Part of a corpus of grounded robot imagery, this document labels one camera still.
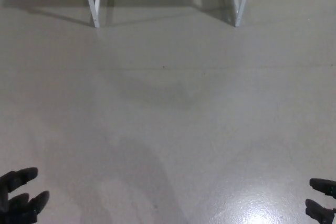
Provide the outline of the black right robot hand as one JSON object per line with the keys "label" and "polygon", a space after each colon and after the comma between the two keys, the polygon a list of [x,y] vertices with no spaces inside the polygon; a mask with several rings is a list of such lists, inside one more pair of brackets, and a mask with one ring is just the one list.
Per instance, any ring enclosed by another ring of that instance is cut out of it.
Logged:
{"label": "black right robot hand", "polygon": [[[311,178],[309,185],[316,191],[335,199],[335,181],[321,178]],[[306,215],[321,224],[335,223],[335,208],[328,209],[322,207],[317,202],[306,199]]]}

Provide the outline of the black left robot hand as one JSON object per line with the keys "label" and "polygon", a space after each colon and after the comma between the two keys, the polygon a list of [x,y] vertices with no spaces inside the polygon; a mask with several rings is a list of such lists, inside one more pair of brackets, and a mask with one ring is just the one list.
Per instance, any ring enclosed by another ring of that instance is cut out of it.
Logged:
{"label": "black left robot hand", "polygon": [[38,176],[38,168],[13,170],[1,176],[1,223],[37,223],[38,215],[46,207],[50,192],[43,191],[34,198],[28,193],[9,198],[9,194]]}

